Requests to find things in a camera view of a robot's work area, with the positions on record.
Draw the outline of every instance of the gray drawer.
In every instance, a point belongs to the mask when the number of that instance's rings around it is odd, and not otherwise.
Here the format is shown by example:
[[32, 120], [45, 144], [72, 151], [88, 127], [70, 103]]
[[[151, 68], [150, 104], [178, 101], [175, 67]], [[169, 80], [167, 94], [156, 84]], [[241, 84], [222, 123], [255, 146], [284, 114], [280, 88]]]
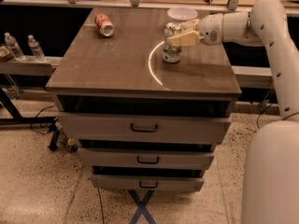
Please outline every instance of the gray drawer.
[[90, 140], [119, 140], [187, 144], [218, 144], [230, 120], [163, 116], [126, 116], [59, 113], [69, 137]]
[[93, 186], [99, 189], [155, 189], [169, 191], [199, 191], [203, 178], [155, 176], [92, 175]]
[[214, 159], [209, 152], [177, 152], [80, 148], [79, 156], [88, 166], [206, 170]]

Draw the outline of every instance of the speckled floor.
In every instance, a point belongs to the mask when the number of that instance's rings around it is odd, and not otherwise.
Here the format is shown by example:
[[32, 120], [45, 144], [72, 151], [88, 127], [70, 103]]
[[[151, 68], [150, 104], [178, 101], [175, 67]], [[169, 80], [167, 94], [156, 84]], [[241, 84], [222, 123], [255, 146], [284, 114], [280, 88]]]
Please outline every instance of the speckled floor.
[[[39, 92], [26, 92], [13, 103], [24, 117], [53, 104]], [[55, 116], [56, 112], [53, 107], [42, 114]], [[229, 132], [216, 147], [199, 192], [136, 191], [140, 202], [148, 198], [139, 209], [128, 190], [95, 189], [78, 153], [63, 146], [50, 151], [52, 133], [35, 133], [28, 126], [0, 126], [0, 223], [239, 224], [249, 140], [258, 130], [258, 118], [261, 127], [279, 119], [275, 105], [260, 117], [259, 112], [257, 104], [237, 103]], [[6, 117], [7, 111], [1, 108], [0, 118]]]

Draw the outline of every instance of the blue tape x mark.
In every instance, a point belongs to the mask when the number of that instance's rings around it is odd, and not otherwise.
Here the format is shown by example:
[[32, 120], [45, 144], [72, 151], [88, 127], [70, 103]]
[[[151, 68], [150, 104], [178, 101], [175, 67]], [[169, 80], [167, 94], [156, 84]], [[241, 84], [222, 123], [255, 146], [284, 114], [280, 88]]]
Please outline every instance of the blue tape x mark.
[[147, 204], [150, 201], [150, 198], [152, 196], [153, 190], [148, 190], [147, 194], [144, 196], [143, 200], [140, 201], [140, 198], [138, 197], [137, 193], [134, 190], [129, 190], [129, 193], [133, 200], [135, 201], [136, 205], [138, 206], [138, 209], [135, 211], [135, 214], [133, 215], [130, 224], [135, 224], [140, 219], [141, 215], [143, 215], [149, 224], [155, 224], [155, 220], [151, 216], [150, 212], [147, 209]]

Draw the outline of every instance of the drawer handle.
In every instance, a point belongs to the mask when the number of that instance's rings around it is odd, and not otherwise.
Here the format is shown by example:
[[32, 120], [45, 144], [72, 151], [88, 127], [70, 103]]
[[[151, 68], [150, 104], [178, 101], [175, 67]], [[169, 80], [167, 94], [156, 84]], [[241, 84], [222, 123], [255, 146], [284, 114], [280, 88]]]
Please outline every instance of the drawer handle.
[[144, 186], [142, 185], [142, 181], [139, 182], [139, 187], [142, 189], [157, 189], [158, 188], [158, 182], [154, 186]]
[[146, 128], [146, 127], [136, 127], [133, 123], [131, 123], [131, 131], [141, 132], [141, 133], [155, 133], [158, 131], [158, 124], [156, 124], [154, 128]]
[[142, 161], [142, 158], [140, 158], [139, 156], [137, 157], [137, 161], [141, 164], [157, 164], [159, 162], [159, 157], [157, 157], [156, 161]]

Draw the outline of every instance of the water bottle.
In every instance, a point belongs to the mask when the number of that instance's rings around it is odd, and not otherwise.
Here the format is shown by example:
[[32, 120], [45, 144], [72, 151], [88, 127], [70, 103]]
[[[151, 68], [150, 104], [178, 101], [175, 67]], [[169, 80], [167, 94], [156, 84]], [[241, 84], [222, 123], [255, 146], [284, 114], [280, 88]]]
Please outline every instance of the water bottle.
[[18, 61], [25, 60], [24, 54], [22, 53], [16, 38], [13, 37], [10, 33], [5, 33], [5, 40], [7, 43], [7, 47], [14, 58]]
[[46, 57], [39, 42], [32, 35], [28, 35], [28, 46], [38, 62], [44, 63], [46, 61]]

